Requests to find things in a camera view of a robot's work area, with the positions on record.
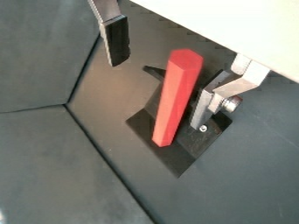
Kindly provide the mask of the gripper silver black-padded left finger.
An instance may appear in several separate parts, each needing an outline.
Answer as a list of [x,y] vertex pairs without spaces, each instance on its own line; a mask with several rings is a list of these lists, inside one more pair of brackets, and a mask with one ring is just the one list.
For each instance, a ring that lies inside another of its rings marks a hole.
[[88,0],[97,19],[100,37],[106,48],[106,60],[112,67],[129,57],[128,20],[121,14],[117,0]]

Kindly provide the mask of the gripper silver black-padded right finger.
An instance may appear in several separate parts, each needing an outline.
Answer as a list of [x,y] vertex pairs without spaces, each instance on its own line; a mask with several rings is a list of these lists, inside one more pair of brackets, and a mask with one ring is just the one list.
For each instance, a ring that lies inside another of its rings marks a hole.
[[197,130],[220,109],[232,113],[241,102],[238,94],[257,88],[268,73],[265,66],[238,54],[229,70],[221,71],[200,91],[190,127]]

